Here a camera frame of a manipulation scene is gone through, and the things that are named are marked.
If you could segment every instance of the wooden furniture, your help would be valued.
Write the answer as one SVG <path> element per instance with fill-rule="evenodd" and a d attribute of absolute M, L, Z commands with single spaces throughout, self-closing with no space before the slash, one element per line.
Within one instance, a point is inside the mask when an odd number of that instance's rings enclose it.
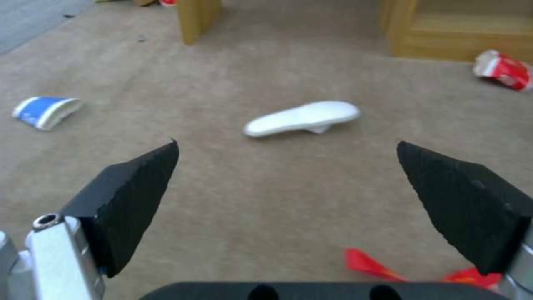
<path fill-rule="evenodd" d="M 221 0 L 177 0 L 183 42 L 193 44 L 220 14 Z"/>
<path fill-rule="evenodd" d="M 532 0 L 382 0 L 394 56 L 472 61 L 487 49 L 533 61 Z"/>

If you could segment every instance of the red and white crushed can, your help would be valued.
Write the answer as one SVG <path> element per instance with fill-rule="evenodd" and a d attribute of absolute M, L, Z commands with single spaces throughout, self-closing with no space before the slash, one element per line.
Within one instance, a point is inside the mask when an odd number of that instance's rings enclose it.
<path fill-rule="evenodd" d="M 473 72 L 478 77 L 493 78 L 517 91 L 533 88 L 531 67 L 496 50 L 488 50 L 475 59 Z"/>
<path fill-rule="evenodd" d="M 165 7 L 176 6 L 176 0 L 159 0 L 159 3 Z"/>

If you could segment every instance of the white insole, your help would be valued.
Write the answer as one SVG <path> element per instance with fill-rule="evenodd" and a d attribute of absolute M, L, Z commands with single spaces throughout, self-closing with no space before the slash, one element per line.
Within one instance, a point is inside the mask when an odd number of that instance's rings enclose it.
<path fill-rule="evenodd" d="M 323 133 L 333 124 L 354 120 L 359 115 L 359 109 L 351 103 L 342 101 L 314 102 L 259 117 L 244 127 L 244 133 L 251 137 L 262 137 L 301 129 Z"/>

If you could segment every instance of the gray floor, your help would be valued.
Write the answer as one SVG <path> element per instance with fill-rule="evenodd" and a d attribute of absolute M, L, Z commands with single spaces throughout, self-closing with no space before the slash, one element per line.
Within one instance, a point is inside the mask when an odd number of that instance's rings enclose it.
<path fill-rule="evenodd" d="M 5 0 L 0 4 L 0 55 L 78 15 L 93 0 Z"/>
<path fill-rule="evenodd" d="M 471 64 L 391 58 L 374 0 L 224 7 L 192 47 L 173 9 L 126 1 L 0 57 L 0 228 L 17 245 L 102 168 L 169 136 L 176 172 L 107 299 L 173 281 L 375 280 L 346 270 L 346 247 L 413 280 L 470 267 L 431 225 L 396 158 L 400 140 L 486 164 L 533 194 L 531 93 L 480 81 Z M 37 95 L 86 106 L 39 132 L 11 117 Z M 254 117 L 324 99 L 362 117 L 321 136 L 241 133 Z"/>

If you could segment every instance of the wooden cabinet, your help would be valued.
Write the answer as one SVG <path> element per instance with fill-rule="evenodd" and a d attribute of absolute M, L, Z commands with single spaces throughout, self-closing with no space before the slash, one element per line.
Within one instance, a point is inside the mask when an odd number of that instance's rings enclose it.
<path fill-rule="evenodd" d="M 533 61 L 532 0 L 383 0 L 394 56 L 472 61 L 496 49 Z"/>

